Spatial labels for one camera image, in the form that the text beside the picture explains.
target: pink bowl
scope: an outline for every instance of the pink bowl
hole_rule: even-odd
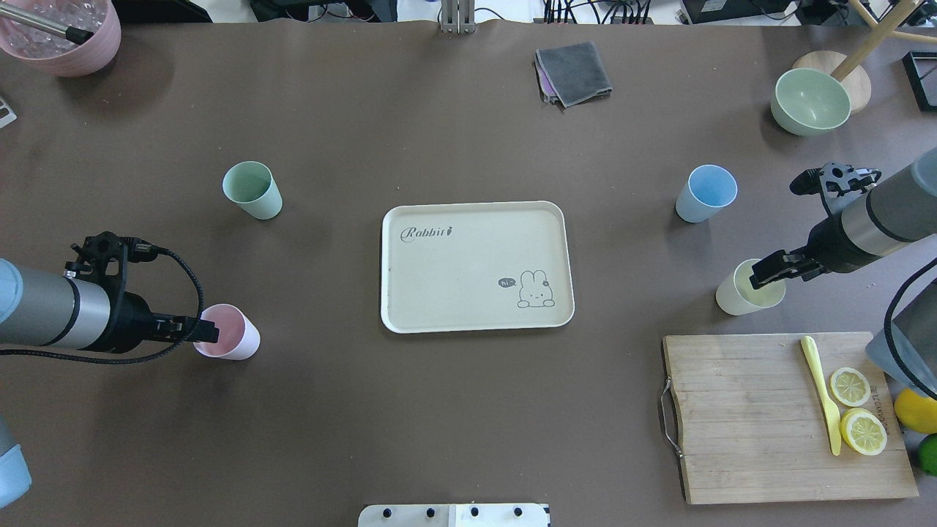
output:
[[[24,9],[32,9],[36,1],[7,0],[12,6]],[[11,31],[14,31],[13,22],[0,18],[0,49],[35,69],[59,77],[81,77],[94,73],[107,66],[117,54],[117,48],[120,47],[120,21],[117,19],[117,12],[114,11],[110,0],[108,0],[108,12],[104,16],[104,23],[97,29],[95,35],[81,46],[53,57],[29,58],[16,53],[7,42],[7,34]]]

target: metal handle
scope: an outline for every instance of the metal handle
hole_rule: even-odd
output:
[[[85,31],[78,27],[71,27],[70,25],[65,25],[45,17],[40,17],[37,14],[31,13],[25,9],[11,6],[3,0],[0,0],[0,17],[8,18],[12,21],[34,27],[39,31],[43,31],[55,37],[64,38],[69,42],[74,42],[75,44],[79,45],[87,42],[89,38],[95,35],[92,31]]]
[[[661,416],[661,430],[663,430],[663,436],[667,438],[667,441],[670,442],[670,445],[674,448],[674,453],[677,454],[677,459],[683,459],[683,450],[680,449],[680,446],[677,444],[677,439],[679,439],[678,432],[679,430],[674,430],[674,437],[670,437],[670,432],[667,431],[667,414],[663,409],[663,396],[667,395],[667,392],[671,391],[674,387],[674,381],[667,377],[666,381],[663,383],[663,390],[661,391],[661,398],[658,403],[658,413]]]

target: lemon slice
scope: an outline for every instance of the lemon slice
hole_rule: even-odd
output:
[[[846,444],[865,456],[880,454],[888,442],[882,422],[864,408],[853,408],[843,414],[840,432]]]
[[[829,387],[833,397],[846,406],[862,406],[872,394],[866,376],[852,368],[834,371],[829,377]]]

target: green fruit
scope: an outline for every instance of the green fruit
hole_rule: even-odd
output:
[[[924,438],[924,441],[917,448],[917,459],[920,461],[924,472],[937,475],[937,434],[931,434]]]

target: wooden stand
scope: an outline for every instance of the wooden stand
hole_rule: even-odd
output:
[[[895,29],[908,18],[920,2],[921,0],[901,0],[880,23],[872,26],[869,37],[849,56],[829,51],[807,53],[794,62],[794,68],[813,68],[828,73],[846,88],[852,102],[850,114],[860,112],[869,104],[872,87],[869,74],[859,64],[885,38],[895,34]]]
[[[846,60],[846,55],[837,52],[812,52],[797,59],[794,62],[794,68],[819,69],[823,73],[831,74],[837,66]],[[861,112],[869,104],[872,96],[872,82],[869,74],[861,66],[857,66],[852,73],[846,75],[846,78],[840,81],[842,87],[849,93],[849,100],[852,103],[850,115]]]

